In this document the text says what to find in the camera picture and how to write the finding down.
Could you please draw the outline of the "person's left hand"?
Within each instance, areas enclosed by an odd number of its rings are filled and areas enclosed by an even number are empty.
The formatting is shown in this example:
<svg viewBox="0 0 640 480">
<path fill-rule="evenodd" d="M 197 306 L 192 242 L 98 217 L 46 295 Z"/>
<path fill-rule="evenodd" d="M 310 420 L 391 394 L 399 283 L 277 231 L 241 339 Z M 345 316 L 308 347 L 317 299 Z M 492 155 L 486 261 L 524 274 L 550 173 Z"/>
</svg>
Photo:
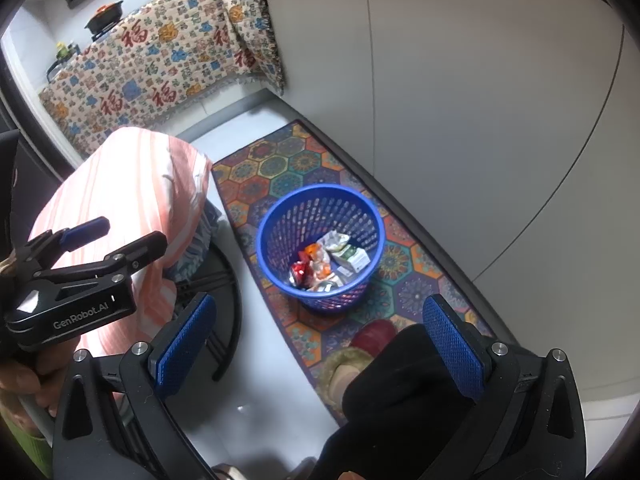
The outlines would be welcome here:
<svg viewBox="0 0 640 480">
<path fill-rule="evenodd" d="M 38 354 L 35 367 L 2 358 L 1 411 L 25 425 L 28 416 L 20 396 L 32 396 L 40 408 L 55 417 L 66 370 L 78 344 L 76 337 L 45 348 Z"/>
</svg>

